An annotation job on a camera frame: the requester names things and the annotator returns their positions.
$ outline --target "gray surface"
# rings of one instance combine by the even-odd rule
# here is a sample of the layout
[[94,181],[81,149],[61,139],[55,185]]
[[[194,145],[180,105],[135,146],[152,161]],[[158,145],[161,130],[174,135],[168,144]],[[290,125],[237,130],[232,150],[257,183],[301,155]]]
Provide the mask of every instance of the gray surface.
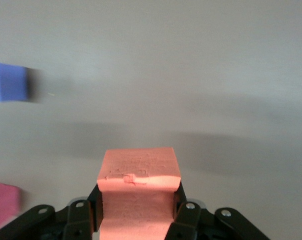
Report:
[[187,196],[302,240],[302,1],[3,1],[0,182],[23,210],[93,188],[111,148],[173,146]]

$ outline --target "blue block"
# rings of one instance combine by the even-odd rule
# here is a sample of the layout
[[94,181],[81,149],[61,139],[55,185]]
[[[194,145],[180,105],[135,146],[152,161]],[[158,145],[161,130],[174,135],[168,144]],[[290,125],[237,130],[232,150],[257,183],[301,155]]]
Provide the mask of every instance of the blue block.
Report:
[[0,102],[27,100],[26,68],[0,63]]

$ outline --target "block front face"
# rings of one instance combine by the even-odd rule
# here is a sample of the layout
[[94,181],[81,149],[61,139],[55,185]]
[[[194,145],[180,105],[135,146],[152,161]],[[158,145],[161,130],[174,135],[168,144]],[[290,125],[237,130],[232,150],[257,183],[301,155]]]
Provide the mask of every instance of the block front face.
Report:
[[97,179],[104,215],[100,239],[164,239],[180,181],[171,147],[108,150]]
[[19,212],[19,188],[0,183],[0,225]]
[[26,68],[0,63],[0,102],[26,99]]

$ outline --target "orange block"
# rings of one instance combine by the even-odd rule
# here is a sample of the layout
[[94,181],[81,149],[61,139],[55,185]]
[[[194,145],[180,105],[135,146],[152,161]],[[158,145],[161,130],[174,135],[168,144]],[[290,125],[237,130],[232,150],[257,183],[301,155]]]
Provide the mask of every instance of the orange block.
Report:
[[180,181],[171,147],[108,150],[97,179],[104,215],[100,239],[164,239]]

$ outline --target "dent on orange block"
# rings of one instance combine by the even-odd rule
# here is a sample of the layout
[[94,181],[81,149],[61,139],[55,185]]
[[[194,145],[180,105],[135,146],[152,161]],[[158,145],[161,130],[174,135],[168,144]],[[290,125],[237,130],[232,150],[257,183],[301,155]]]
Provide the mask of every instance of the dent on orange block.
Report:
[[97,179],[104,215],[100,239],[164,239],[180,181],[171,147],[108,150]]

